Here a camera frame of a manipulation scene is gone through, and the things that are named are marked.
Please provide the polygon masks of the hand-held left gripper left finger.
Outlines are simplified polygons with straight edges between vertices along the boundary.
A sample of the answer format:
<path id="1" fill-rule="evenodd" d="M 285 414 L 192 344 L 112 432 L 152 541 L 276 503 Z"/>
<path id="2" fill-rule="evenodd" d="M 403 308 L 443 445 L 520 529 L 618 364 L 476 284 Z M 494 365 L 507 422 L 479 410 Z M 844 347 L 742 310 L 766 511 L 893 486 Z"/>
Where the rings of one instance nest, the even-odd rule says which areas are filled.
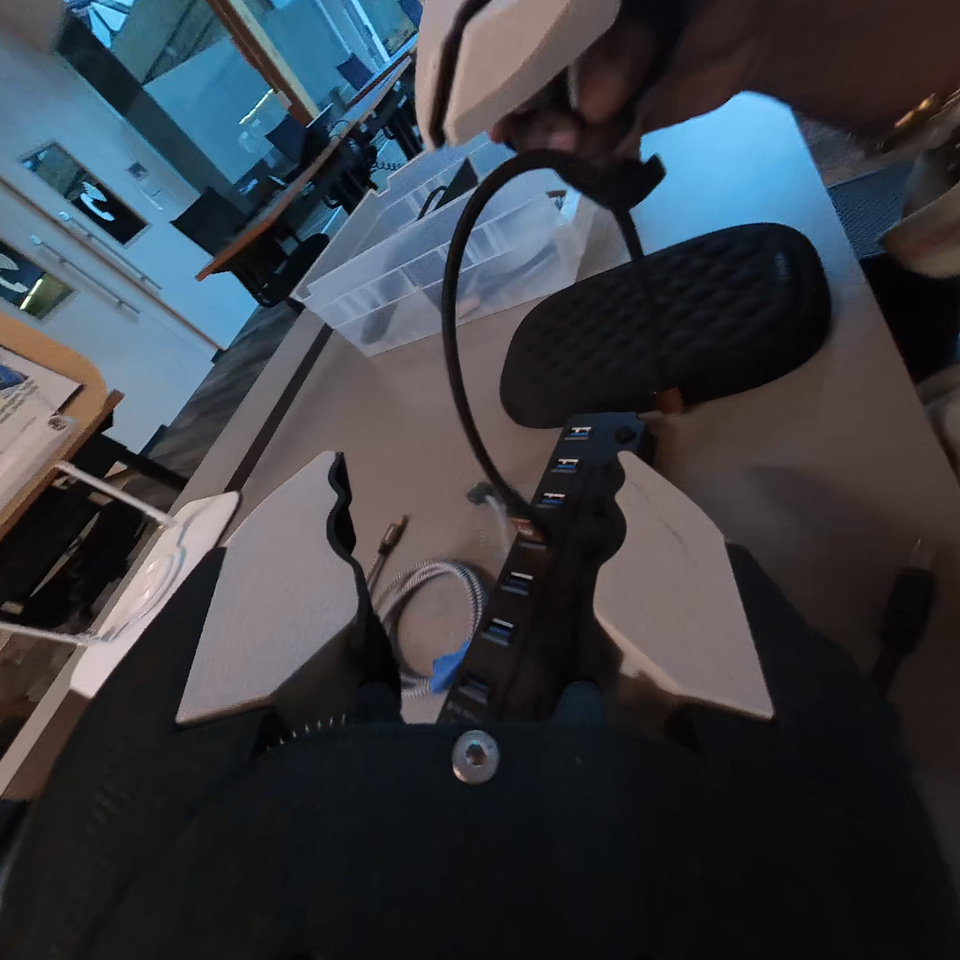
<path id="1" fill-rule="evenodd" d="M 354 558 L 345 456 L 319 454 L 226 543 L 175 714 L 272 709 L 283 726 L 400 720 L 400 671 Z"/>

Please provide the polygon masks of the person's right forearm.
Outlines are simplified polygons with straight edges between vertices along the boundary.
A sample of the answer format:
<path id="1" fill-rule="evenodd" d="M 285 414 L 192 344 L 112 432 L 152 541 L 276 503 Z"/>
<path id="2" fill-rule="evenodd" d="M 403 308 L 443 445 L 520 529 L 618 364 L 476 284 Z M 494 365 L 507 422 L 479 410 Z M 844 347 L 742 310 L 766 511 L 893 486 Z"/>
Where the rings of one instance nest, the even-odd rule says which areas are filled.
<path id="1" fill-rule="evenodd" d="M 899 221 L 882 237 L 885 252 L 935 280 L 959 275 L 959 91 L 931 95 L 882 141 L 883 154 L 913 161 Z"/>

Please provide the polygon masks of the person's right hand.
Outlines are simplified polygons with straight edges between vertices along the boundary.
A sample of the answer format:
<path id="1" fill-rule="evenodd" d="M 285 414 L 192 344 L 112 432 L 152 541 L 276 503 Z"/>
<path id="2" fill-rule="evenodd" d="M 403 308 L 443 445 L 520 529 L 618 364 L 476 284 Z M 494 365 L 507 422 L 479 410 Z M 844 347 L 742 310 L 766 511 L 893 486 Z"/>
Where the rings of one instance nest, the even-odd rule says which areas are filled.
<path id="1" fill-rule="evenodd" d="M 656 51 L 650 27 L 618 17 L 576 63 L 577 116 L 528 106 L 500 119 L 490 139 L 603 164 L 747 91 L 853 134 L 882 134 L 929 97 L 958 90 L 959 3 L 693 2 L 667 69 L 636 103 L 631 129 L 619 131 L 616 117 L 643 88 Z"/>

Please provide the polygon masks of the black office chair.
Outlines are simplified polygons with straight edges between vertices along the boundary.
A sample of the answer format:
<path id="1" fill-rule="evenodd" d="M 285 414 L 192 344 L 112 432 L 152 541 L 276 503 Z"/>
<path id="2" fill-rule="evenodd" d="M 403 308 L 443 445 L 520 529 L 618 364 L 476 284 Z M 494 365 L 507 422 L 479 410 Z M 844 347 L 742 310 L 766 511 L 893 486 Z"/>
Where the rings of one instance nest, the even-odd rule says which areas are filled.
<path id="1" fill-rule="evenodd" d="M 272 308 L 288 301 L 307 271 L 330 246 L 330 241 L 330 235 L 324 232 L 303 239 L 259 289 L 259 306 Z"/>

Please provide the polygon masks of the wooden sign stand white base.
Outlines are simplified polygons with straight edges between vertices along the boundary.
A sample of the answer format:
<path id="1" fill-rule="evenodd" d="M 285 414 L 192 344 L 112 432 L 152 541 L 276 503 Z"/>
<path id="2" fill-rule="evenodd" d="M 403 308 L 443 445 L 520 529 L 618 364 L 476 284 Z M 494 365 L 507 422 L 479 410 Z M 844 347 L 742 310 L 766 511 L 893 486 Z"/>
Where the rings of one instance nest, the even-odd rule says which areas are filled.
<path id="1" fill-rule="evenodd" d="M 146 629 L 186 582 L 200 560 L 217 546 L 239 506 L 237 492 L 216 494 L 187 503 L 176 513 L 158 510 L 104 479 L 81 470 L 70 460 L 90 439 L 95 429 L 113 412 L 122 394 L 109 394 L 105 381 L 90 360 L 72 348 L 16 318 L 2 302 L 2 349 L 80 383 L 80 390 L 65 406 L 64 414 L 76 423 L 63 447 L 44 465 L 18 497 L 2 509 L 2 535 L 9 534 L 28 508 L 61 478 L 70 478 L 91 491 L 135 510 L 158 528 L 147 557 L 114 598 L 101 625 L 80 633 L 62 633 L 2 622 L 2 639 L 10 636 L 33 641 L 69 644 L 80 650 L 69 687 L 90 699 L 114 668 L 134 647 Z"/>

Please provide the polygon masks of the clear plastic organiser box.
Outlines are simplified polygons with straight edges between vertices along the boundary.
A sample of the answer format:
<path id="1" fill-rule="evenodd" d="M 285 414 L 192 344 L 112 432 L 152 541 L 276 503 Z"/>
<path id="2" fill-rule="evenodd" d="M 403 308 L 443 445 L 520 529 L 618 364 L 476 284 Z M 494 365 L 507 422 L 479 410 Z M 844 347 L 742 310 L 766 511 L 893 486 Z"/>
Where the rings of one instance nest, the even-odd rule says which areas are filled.
<path id="1" fill-rule="evenodd" d="M 512 156 L 479 135 L 419 154 L 371 191 L 292 298 L 366 356 L 441 331 L 450 240 L 475 187 Z M 457 323 L 537 301 L 576 281 L 597 206 L 557 174 L 524 174 L 474 225 L 458 281 Z"/>

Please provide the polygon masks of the phone icon door window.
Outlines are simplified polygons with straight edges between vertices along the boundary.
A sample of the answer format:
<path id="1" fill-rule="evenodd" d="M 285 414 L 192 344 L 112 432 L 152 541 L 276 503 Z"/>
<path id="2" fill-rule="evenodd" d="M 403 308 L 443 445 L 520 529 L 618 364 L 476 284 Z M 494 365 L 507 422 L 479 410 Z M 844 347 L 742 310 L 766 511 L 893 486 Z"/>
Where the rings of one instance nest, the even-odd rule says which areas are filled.
<path id="1" fill-rule="evenodd" d="M 1 300 L 37 322 L 46 322 L 74 289 L 21 251 L 1 242 Z"/>
<path id="2" fill-rule="evenodd" d="M 149 226 L 60 143 L 52 141 L 24 154 L 20 164 L 122 246 L 129 246 Z"/>

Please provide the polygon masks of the black quilted wrist rest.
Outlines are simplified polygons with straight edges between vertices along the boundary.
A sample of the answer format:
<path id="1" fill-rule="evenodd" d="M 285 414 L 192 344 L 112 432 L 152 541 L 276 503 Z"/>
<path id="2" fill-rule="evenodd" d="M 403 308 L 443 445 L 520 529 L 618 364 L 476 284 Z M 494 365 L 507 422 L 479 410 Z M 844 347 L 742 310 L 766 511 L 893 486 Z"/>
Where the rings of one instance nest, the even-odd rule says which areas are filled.
<path id="1" fill-rule="evenodd" d="M 581 414 L 686 406 L 758 389 L 805 365 L 833 321 L 821 258 L 797 229 L 729 227 L 551 294 L 515 330 L 501 372 L 507 415 L 527 428 Z"/>

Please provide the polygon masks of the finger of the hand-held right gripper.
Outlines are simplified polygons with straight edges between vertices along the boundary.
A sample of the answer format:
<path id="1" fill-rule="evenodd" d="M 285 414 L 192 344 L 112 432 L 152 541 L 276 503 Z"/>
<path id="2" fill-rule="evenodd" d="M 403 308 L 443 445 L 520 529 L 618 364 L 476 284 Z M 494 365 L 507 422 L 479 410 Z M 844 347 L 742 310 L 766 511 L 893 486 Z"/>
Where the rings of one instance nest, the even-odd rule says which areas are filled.
<path id="1" fill-rule="evenodd" d="M 616 22 L 618 1 L 437 3 L 437 146 L 489 131 Z"/>
<path id="2" fill-rule="evenodd" d="M 415 48 L 414 101 L 417 125 L 426 145 L 444 145 L 444 123 L 460 44 L 460 3 L 422 4 Z"/>

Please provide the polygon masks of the black USB cable orange plugs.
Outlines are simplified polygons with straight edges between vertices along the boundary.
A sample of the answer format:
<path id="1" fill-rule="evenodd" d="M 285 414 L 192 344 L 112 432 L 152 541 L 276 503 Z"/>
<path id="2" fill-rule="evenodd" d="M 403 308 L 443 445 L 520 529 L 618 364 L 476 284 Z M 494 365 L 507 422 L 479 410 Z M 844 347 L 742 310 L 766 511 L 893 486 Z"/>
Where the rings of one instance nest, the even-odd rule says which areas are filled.
<path id="1" fill-rule="evenodd" d="M 464 253 L 471 234 L 489 201 L 510 182 L 535 171 L 555 173 L 567 186 L 607 210 L 624 240 L 636 277 L 647 288 L 654 338 L 654 403 L 662 414 L 679 414 L 685 403 L 677 377 L 669 366 L 664 347 L 664 325 L 657 297 L 647 276 L 645 253 L 632 210 L 665 179 L 666 166 L 658 155 L 631 158 L 605 167 L 560 150 L 539 149 L 520 153 L 498 166 L 475 188 L 455 226 L 445 261 L 440 296 L 440 334 L 444 366 L 462 432 L 486 480 L 518 522 L 524 540 L 548 544 L 551 534 L 535 509 L 513 489 L 498 471 L 476 426 L 467 395 L 457 340 L 458 285 Z"/>

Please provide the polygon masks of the wooden office desk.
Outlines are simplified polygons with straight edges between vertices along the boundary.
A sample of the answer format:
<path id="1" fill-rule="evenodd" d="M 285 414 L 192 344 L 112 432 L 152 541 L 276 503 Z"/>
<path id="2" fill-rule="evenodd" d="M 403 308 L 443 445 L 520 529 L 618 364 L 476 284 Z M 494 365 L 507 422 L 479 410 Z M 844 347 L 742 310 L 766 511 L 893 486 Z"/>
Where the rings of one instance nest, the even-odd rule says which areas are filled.
<path id="1" fill-rule="evenodd" d="M 296 178 L 276 194 L 245 228 L 226 244 L 222 251 L 204 265 L 196 274 L 197 282 L 231 271 L 234 259 L 255 246 L 261 237 L 270 234 L 282 222 L 286 210 L 308 186 L 314 183 L 318 176 L 325 174 L 330 168 L 342 144 L 346 143 L 356 130 L 362 129 L 367 124 L 387 95 L 395 89 L 406 69 L 414 64 L 417 45 L 418 39 L 413 38 L 402 51 L 398 52 L 386 71 L 370 82 L 366 92 L 358 94 L 344 115 L 342 126 L 330 134 L 329 142 L 324 149 L 304 166 Z"/>

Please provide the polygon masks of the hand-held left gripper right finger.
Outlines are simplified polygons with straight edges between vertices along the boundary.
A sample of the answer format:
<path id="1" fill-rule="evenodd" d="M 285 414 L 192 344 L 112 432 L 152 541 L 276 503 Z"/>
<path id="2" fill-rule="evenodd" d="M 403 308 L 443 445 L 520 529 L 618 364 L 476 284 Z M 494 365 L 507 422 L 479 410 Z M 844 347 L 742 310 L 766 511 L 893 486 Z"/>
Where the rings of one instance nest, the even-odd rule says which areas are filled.
<path id="1" fill-rule="evenodd" d="M 589 610 L 617 669 L 676 703 L 757 721 L 775 716 L 760 655 L 716 524 L 632 452 L 617 454 L 625 533 L 598 569 Z"/>

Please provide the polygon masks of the black USB hub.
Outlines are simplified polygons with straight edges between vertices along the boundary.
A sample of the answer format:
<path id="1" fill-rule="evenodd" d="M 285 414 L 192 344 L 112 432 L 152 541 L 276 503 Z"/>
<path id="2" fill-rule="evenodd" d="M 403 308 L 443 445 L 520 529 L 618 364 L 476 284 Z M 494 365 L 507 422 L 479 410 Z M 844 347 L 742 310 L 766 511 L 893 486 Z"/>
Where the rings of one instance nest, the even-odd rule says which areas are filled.
<path id="1" fill-rule="evenodd" d="M 600 567 L 623 544 L 618 456 L 651 466 L 656 442 L 633 413 L 584 414 L 558 434 L 532 497 L 549 534 L 510 547 L 438 723 L 480 728 L 549 718 L 575 681 L 613 668 L 613 643 L 594 616 Z"/>

